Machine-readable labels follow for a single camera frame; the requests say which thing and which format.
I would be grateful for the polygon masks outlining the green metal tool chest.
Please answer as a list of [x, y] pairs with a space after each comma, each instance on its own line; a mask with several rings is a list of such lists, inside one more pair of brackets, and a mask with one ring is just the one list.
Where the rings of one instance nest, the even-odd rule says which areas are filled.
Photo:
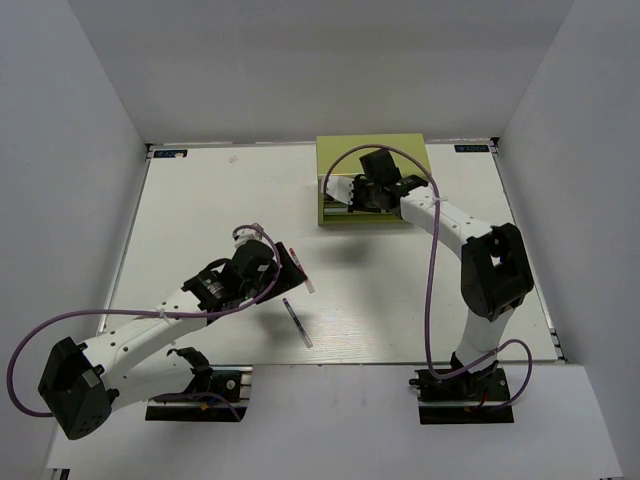
[[[419, 133], [318, 136], [316, 137], [316, 171], [319, 226], [377, 225], [400, 222], [397, 217], [388, 213], [349, 212], [346, 204], [335, 201], [333, 197], [327, 196], [328, 194], [322, 195], [324, 176], [330, 166], [345, 152], [364, 144], [380, 144], [402, 150], [414, 157], [431, 173], [424, 137]], [[332, 170], [331, 175], [355, 178], [356, 175], [362, 174], [360, 157], [376, 149], [368, 148], [351, 153]], [[403, 177], [415, 174], [426, 179], [426, 176], [413, 162], [394, 152], [391, 155]]]

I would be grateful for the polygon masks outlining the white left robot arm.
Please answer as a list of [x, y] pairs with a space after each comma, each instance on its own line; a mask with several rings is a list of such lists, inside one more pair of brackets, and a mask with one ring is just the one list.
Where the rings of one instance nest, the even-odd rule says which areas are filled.
[[139, 401], [213, 400], [225, 386], [208, 359], [175, 341], [247, 304], [266, 302], [307, 280], [282, 243], [250, 239], [230, 258], [189, 278], [152, 316], [76, 343], [65, 338], [49, 355], [38, 391], [70, 440], [99, 428], [114, 411]]

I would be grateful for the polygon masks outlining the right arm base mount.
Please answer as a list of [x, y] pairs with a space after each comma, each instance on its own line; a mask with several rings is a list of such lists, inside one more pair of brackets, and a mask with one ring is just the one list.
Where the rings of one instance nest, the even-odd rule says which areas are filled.
[[421, 425], [512, 424], [512, 407], [502, 368], [477, 379], [467, 373], [437, 380], [427, 370], [416, 370], [409, 386], [417, 393]]

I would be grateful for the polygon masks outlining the red refill pen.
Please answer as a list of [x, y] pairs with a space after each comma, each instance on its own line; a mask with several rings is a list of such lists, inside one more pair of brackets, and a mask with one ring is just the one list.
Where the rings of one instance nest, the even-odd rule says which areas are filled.
[[306, 273], [305, 269], [302, 266], [302, 263], [300, 261], [300, 259], [298, 258], [295, 250], [293, 248], [289, 249], [289, 254], [294, 262], [294, 264], [296, 265], [296, 267], [305, 275], [306, 280], [304, 282], [306, 289], [308, 291], [309, 294], [314, 294], [315, 293], [315, 287], [309, 277], [309, 275]]

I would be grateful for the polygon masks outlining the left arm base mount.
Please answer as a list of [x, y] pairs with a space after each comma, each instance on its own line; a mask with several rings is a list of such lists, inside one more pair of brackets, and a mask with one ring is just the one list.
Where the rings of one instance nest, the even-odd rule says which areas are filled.
[[236, 423], [248, 409], [252, 367], [214, 366], [199, 373], [179, 393], [148, 401], [145, 420], [150, 422]]

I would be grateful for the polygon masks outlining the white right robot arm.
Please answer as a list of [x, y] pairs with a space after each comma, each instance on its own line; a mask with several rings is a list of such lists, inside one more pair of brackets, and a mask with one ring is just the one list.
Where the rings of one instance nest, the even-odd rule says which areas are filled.
[[[472, 399], [488, 385], [502, 337], [515, 310], [534, 287], [533, 275], [520, 230], [512, 223], [492, 225], [451, 205], [433, 176], [404, 177], [393, 155], [417, 160], [393, 147], [380, 145], [360, 157], [363, 173], [352, 187], [355, 206], [391, 213], [432, 236], [425, 297], [425, 354], [434, 378], [451, 379], [453, 390]], [[468, 313], [464, 331], [452, 353], [451, 370], [433, 367], [430, 320], [436, 255], [444, 245], [460, 261], [460, 292]]]

